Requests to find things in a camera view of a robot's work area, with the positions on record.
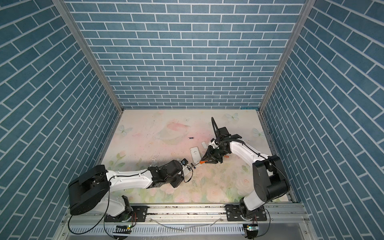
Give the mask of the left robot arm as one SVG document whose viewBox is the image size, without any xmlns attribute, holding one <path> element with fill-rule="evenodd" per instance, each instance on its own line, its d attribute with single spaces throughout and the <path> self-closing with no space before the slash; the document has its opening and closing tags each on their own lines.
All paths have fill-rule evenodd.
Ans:
<svg viewBox="0 0 384 240">
<path fill-rule="evenodd" d="M 112 192 L 160 188 L 166 184 L 176 188 L 185 179 L 187 169 L 186 159 L 133 172 L 116 172 L 97 165 L 69 183 L 70 214 L 78 216 L 95 210 L 117 217 L 129 211 L 129 201 L 126 196 L 113 198 Z"/>
</svg>

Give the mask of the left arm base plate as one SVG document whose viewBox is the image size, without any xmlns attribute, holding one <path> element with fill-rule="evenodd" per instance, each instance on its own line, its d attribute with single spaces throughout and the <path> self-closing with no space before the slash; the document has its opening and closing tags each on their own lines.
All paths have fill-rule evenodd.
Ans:
<svg viewBox="0 0 384 240">
<path fill-rule="evenodd" d="M 116 223 L 116 222 L 144 222 L 147 217 L 148 206 L 131 206 L 131 211 L 123 211 L 121 214 L 116 217 L 111 215 L 106 215 L 105 222 L 107 223 Z"/>
</svg>

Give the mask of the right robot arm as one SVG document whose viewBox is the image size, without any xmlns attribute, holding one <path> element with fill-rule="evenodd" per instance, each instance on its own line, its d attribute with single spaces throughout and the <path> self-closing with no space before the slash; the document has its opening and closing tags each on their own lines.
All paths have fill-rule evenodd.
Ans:
<svg viewBox="0 0 384 240">
<path fill-rule="evenodd" d="M 227 128 L 218 128 L 213 122 L 215 138 L 210 141 L 201 164 L 223 162 L 227 154 L 234 154 L 252 167 L 254 190 L 240 200 L 239 209 L 245 219 L 250 219 L 264 204 L 282 197 L 290 190 L 281 159 L 268 156 L 247 145 L 240 135 L 231 135 Z"/>
</svg>

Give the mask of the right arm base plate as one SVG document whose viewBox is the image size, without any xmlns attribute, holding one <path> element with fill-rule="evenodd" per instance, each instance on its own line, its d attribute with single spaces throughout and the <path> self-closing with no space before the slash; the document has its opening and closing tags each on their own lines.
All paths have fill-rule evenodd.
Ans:
<svg viewBox="0 0 384 240">
<path fill-rule="evenodd" d="M 254 210 L 248 210 L 243 205 L 225 205 L 224 207 L 227 215 L 227 221 L 240 222 L 240 221 L 266 221 L 266 211 L 263 206 Z"/>
</svg>

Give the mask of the orange handled screwdriver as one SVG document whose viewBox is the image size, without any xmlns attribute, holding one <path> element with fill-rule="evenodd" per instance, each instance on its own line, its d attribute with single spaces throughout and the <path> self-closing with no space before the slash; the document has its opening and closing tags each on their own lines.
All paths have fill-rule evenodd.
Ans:
<svg viewBox="0 0 384 240">
<path fill-rule="evenodd" d="M 198 163 L 191 163 L 191 166 L 192 166 L 192 168 L 194 168 L 194 169 L 196 169 L 196 168 L 198 168 L 198 167 L 201 167 L 201 166 L 203 166 L 204 165 L 204 161 L 200 161 L 200 162 L 198 162 Z"/>
</svg>

